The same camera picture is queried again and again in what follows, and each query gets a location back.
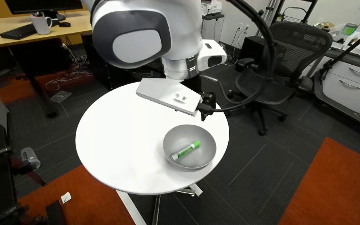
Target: keyboard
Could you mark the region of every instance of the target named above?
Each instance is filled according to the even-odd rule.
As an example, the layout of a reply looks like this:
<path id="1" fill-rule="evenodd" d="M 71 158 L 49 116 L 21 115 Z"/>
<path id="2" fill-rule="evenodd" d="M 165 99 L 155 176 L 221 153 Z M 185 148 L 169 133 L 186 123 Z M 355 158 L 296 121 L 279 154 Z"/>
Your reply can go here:
<path id="1" fill-rule="evenodd" d="M 1 33 L 0 36 L 4 38 L 4 39 L 20 40 L 20 39 L 24 39 L 26 36 L 34 35 L 36 33 L 38 31 L 35 30 L 34 25 L 33 24 L 28 24 L 28 25 L 19 26 L 19 28 L 15 28 L 13 30 Z"/>

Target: drawer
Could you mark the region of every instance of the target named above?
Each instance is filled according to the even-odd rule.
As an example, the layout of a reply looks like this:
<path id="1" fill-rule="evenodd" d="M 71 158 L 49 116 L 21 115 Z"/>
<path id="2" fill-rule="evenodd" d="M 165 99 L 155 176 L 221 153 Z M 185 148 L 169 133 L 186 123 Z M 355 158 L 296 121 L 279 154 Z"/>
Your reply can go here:
<path id="1" fill-rule="evenodd" d="M 360 68 L 359 66 L 354 66 L 354 65 L 340 61 L 336 65 L 334 65 L 330 73 L 360 84 Z"/>
<path id="2" fill-rule="evenodd" d="M 360 114 L 360 84 L 329 73 L 323 89 L 328 98 Z"/>

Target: white round table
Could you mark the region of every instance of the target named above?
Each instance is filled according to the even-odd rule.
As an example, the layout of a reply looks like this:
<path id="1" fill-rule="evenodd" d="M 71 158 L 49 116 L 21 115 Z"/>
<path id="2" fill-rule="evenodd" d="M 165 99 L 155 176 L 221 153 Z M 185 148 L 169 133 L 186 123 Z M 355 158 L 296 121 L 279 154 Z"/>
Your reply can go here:
<path id="1" fill-rule="evenodd" d="M 201 121 L 136 95 L 139 83 L 118 88 L 96 100 L 76 130 L 76 150 L 85 169 L 113 189 L 136 195 L 161 195 L 204 179 L 223 159 L 229 143 L 229 124 L 223 113 Z M 184 124 L 208 130 L 216 154 L 200 170 L 170 164 L 164 154 L 165 134 Z"/>

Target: computer monitor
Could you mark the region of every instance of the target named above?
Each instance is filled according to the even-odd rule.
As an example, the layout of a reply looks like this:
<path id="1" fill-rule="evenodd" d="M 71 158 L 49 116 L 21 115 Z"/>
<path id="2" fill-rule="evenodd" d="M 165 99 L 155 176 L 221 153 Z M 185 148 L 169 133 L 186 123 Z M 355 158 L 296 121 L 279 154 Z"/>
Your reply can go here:
<path id="1" fill-rule="evenodd" d="M 83 9 L 80 0 L 5 0 L 11 14 L 33 14 L 43 11 L 54 20 L 64 20 L 56 10 Z"/>

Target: green marker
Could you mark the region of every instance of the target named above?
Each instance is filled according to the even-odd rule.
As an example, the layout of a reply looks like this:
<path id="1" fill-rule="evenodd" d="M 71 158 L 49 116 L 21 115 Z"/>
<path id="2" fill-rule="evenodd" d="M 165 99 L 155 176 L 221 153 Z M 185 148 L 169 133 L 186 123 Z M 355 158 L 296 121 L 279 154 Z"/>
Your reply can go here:
<path id="1" fill-rule="evenodd" d="M 189 155 L 193 150 L 200 148 L 201 143 L 200 141 L 194 141 L 193 144 L 190 144 L 189 146 L 184 148 L 183 150 L 175 153 L 171 155 L 171 159 L 174 161 L 176 161 L 178 159 L 181 159 L 186 155 Z"/>

